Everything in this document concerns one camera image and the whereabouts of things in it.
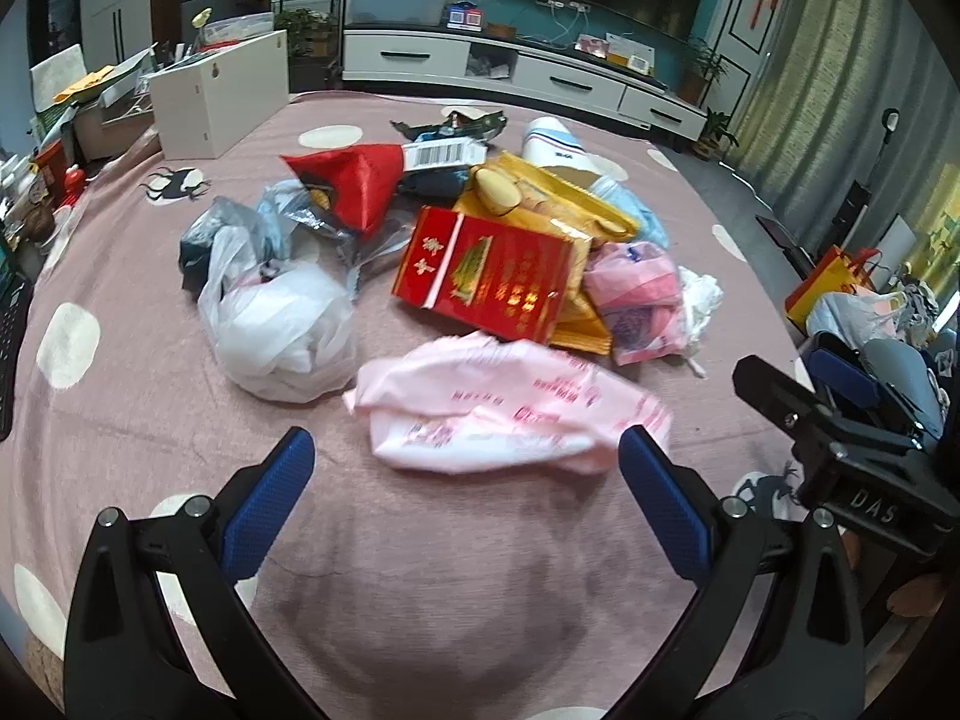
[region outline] drawer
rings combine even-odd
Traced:
[[[467,71],[470,45],[448,37],[411,35],[347,35],[344,39],[344,72],[373,77],[454,76]]]
[[[610,111],[616,111],[626,88],[603,76],[523,55],[517,57],[514,86],[569,100],[574,107],[589,105]]]
[[[695,141],[704,129],[706,117],[699,111],[672,103],[671,100],[627,87],[619,112],[628,119],[653,124]]]

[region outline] pink package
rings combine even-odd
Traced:
[[[534,463],[601,473],[632,425],[666,452],[672,420],[656,396],[592,362],[483,333],[367,362],[344,403],[370,418],[378,458],[441,473]]]
[[[651,242],[605,244],[590,255],[584,289],[613,335],[618,365],[683,352],[683,284],[673,260]]]

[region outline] red and yellow shopping bag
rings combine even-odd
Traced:
[[[851,257],[840,247],[830,247],[817,268],[810,274],[803,284],[793,290],[786,298],[784,308],[786,316],[800,330],[806,325],[806,317],[813,309],[820,295],[826,293],[853,293],[854,287],[872,289],[870,274],[876,267],[866,268],[867,260],[880,254],[878,248],[866,248]]]

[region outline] curtain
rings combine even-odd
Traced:
[[[886,108],[901,120],[873,170]],[[906,0],[787,0],[736,135],[727,161],[807,250],[851,181],[869,178],[872,200],[851,248],[875,245],[900,214],[918,234],[915,272],[956,262],[960,226],[956,241],[942,228],[944,214],[960,220],[960,92]],[[928,257],[931,236],[938,248]]]

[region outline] barcode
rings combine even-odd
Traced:
[[[416,153],[415,167],[440,165],[446,162],[459,163],[464,158],[463,143],[441,143],[440,146],[421,148]]]

